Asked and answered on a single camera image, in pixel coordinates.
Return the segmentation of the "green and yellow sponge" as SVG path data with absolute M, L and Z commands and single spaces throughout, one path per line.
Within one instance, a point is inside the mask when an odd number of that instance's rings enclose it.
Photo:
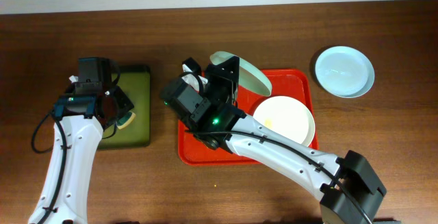
M 130 125 L 132 123 L 132 121 L 135 119 L 135 117 L 136 117 L 136 114 L 132 111 L 129 111 L 128 113 L 126 113 L 126 115 L 124 115 L 122 118 L 117 120 L 116 127 L 118 129 L 126 128 L 128 125 Z

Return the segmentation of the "mint green plate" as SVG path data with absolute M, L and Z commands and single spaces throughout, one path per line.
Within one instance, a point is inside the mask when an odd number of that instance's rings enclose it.
M 237 57 L 240 63 L 238 85 L 255 94 L 269 97 L 272 94 L 271 81 L 250 62 L 226 51 L 217 51 L 210 55 L 209 59 L 213 64 L 219 65 L 232 57 Z

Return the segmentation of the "white plate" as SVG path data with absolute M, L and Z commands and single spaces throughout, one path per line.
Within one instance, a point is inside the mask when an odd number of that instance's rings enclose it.
M 256 121 L 272 131 L 308 147 L 315 137 L 315 121 L 305 104 L 286 96 L 270 97 L 254 111 Z

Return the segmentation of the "light blue plate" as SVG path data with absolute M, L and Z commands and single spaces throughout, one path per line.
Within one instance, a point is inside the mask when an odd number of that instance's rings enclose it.
M 369 58 L 357 49 L 334 46 L 316 58 L 314 72 L 325 91 L 351 99 L 363 96 L 374 85 L 375 72 Z

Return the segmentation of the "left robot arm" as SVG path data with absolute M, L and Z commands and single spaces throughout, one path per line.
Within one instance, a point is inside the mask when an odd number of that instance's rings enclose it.
M 79 74 L 47 117 L 54 121 L 51 161 L 30 223 L 86 223 L 92 164 L 104 131 L 125 128 L 134 104 L 118 86 L 120 68 L 108 58 L 80 58 Z

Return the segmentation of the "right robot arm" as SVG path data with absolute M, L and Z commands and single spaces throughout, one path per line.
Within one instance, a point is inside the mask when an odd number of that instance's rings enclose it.
M 258 161 L 293 180 L 319 202 L 324 223 L 372 223 L 387 193 L 370 163 L 349 151 L 344 158 L 286 138 L 236 104 L 238 88 L 268 97 L 270 80 L 251 63 L 228 52 L 211 55 L 206 69 L 193 59 L 160 98 L 211 150 Z

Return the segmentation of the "black tray with green mat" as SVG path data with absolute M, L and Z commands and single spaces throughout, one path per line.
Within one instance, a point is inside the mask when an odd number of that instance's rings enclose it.
M 150 145 L 151 120 L 151 74 L 146 65 L 124 65 L 120 67 L 118 85 L 134 105 L 135 117 L 126 127 L 98 145 L 98 150 L 127 149 Z

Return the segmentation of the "red plastic tray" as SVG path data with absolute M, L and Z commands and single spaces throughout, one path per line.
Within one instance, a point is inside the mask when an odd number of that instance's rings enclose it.
M 311 91 L 307 76 L 296 69 L 265 69 L 262 71 L 272 84 L 272 96 L 287 96 L 297 99 L 310 111 L 313 110 Z M 257 106 L 266 100 L 243 87 L 238 88 L 238 108 L 253 114 Z M 257 164 L 257 161 L 231 154 L 223 149 L 211 150 L 193 135 L 185 132 L 186 127 L 178 123 L 178 155 L 182 162 L 190 166 L 219 166 Z

